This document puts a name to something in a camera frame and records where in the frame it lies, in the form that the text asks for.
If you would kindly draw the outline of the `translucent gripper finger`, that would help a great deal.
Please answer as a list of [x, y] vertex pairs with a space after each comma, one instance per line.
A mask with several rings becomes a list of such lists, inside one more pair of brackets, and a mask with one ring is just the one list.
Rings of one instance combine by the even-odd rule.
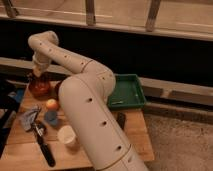
[[40, 77], [40, 71], [36, 68], [33, 69], [33, 74], [36, 76], [36, 77]]

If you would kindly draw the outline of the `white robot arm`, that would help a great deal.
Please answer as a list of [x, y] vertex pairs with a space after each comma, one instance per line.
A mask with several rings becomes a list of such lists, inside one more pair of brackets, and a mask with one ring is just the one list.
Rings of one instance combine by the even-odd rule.
[[51, 62], [72, 75], [59, 88], [60, 106], [96, 171], [149, 171], [107, 107], [116, 85], [110, 68], [63, 49], [55, 32], [28, 38], [34, 51], [33, 72], [39, 76]]

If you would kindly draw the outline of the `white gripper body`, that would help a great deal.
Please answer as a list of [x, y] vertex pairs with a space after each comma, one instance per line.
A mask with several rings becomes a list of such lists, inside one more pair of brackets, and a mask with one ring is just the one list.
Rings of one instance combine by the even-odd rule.
[[33, 56], [33, 70], [38, 72], [45, 72], [51, 64], [51, 60], [44, 56]]

